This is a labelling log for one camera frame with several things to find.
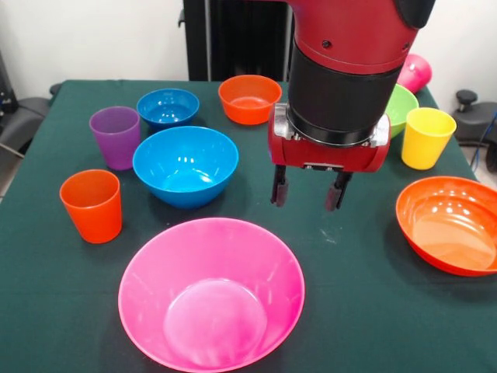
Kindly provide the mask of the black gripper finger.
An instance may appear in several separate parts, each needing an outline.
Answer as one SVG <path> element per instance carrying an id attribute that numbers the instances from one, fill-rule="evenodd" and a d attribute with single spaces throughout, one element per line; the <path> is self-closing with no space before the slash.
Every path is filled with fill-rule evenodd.
<path id="1" fill-rule="evenodd" d="M 340 171 L 337 173 L 335 182 L 330 186 L 325 202 L 325 207 L 328 211 L 340 209 L 342 200 L 346 193 L 346 188 L 353 174 Z"/>
<path id="2" fill-rule="evenodd" d="M 273 188 L 270 202 L 277 207 L 282 207 L 287 199 L 289 184 L 286 178 L 286 168 L 286 166 L 275 165 Z"/>

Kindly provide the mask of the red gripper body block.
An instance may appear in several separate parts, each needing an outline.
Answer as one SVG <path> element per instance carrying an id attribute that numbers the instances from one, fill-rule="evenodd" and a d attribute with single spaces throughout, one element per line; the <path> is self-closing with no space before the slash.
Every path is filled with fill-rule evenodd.
<path id="1" fill-rule="evenodd" d="M 269 115 L 269 154 L 273 164 L 278 166 L 374 173 L 387 157 L 390 140 L 391 123 L 386 114 L 379 119 L 367 141 L 351 147 L 332 147 L 299 134 L 287 119 L 286 103 L 275 104 Z"/>

